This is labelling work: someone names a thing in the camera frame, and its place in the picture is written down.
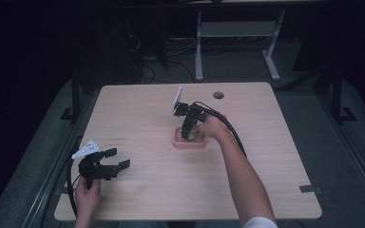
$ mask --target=person's left hand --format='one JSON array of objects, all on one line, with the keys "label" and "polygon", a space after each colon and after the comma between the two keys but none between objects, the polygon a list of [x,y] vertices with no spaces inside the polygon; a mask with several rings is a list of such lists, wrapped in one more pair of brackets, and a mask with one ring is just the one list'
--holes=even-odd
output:
[{"label": "person's left hand", "polygon": [[87,180],[81,176],[75,190],[78,215],[75,227],[88,227],[93,221],[94,214],[100,202],[101,181],[93,180],[87,189]]}]

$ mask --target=wooden table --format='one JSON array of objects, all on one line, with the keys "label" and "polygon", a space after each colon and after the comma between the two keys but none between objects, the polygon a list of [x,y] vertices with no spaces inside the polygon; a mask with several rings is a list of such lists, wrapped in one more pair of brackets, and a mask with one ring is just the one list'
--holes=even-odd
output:
[{"label": "wooden table", "polygon": [[[118,148],[102,164],[131,159],[117,179],[102,180],[96,219],[237,219],[221,149],[213,139],[201,150],[175,149],[173,130],[183,123],[171,107],[179,86],[183,103],[201,101],[225,114],[235,127],[270,196],[277,219],[321,216],[286,122],[266,83],[105,86],[82,143]],[[213,93],[224,98],[217,100]],[[76,160],[72,177],[78,175]],[[75,219],[67,195],[55,211],[59,220]]]}]

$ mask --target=white sleeve cuff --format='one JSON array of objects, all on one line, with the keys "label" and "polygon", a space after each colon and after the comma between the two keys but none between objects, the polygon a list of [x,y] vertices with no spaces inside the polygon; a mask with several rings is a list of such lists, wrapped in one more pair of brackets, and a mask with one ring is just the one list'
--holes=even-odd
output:
[{"label": "white sleeve cuff", "polygon": [[278,228],[270,219],[264,217],[253,217],[249,219],[242,228]]}]

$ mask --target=pink basket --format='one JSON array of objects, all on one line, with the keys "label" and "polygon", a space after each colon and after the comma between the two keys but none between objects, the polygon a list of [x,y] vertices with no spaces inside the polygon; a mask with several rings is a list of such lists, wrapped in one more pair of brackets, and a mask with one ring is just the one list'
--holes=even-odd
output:
[{"label": "pink basket", "polygon": [[206,147],[205,136],[197,133],[193,140],[186,140],[182,137],[182,127],[174,128],[173,146],[177,149],[204,149]]}]

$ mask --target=floor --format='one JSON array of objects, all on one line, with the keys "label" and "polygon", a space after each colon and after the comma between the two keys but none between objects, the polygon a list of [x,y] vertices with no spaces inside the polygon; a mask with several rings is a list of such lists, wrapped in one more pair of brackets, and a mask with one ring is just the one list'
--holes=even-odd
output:
[{"label": "floor", "polygon": [[[299,41],[280,41],[273,58],[281,80],[272,81],[262,59],[267,40],[245,43],[218,41],[210,44],[203,57],[203,83],[267,82],[272,88],[284,86],[304,72],[294,72]],[[172,49],[189,43],[173,43]],[[141,84],[192,83],[195,72],[192,50],[170,55],[168,68],[148,58],[144,62]],[[337,124],[330,114],[331,91],[313,93],[315,79],[291,90],[276,92],[298,153],[313,186],[322,216],[317,219],[279,220],[279,227],[365,227],[365,181],[355,163],[353,151],[365,161],[365,106],[357,91],[343,82],[342,104],[354,112],[357,121]],[[83,135],[99,91],[81,94],[81,114],[75,123],[60,120],[71,107],[70,83],[64,85],[35,133],[24,158],[0,199],[0,227],[73,227],[72,222],[54,218],[53,212],[65,184],[62,153],[68,153]],[[191,223],[174,223],[190,227]],[[92,227],[116,227],[117,222],[95,221]]]}]

